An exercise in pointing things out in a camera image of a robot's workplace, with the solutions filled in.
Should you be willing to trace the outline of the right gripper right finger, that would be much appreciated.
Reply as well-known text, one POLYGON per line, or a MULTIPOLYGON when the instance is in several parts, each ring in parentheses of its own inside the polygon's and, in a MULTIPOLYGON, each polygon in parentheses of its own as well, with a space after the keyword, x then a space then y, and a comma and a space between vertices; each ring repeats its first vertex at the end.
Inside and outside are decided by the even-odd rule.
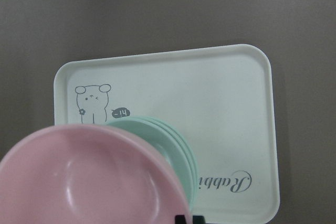
POLYGON ((193 215, 193 224, 206 224, 205 217, 201 215, 193 215))

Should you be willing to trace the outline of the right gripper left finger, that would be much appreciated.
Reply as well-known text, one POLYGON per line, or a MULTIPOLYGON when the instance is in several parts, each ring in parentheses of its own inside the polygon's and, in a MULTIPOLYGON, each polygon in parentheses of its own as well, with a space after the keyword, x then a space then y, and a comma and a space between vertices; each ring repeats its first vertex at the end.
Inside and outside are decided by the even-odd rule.
POLYGON ((175 224, 186 224, 186 218, 184 215, 175 216, 175 224))

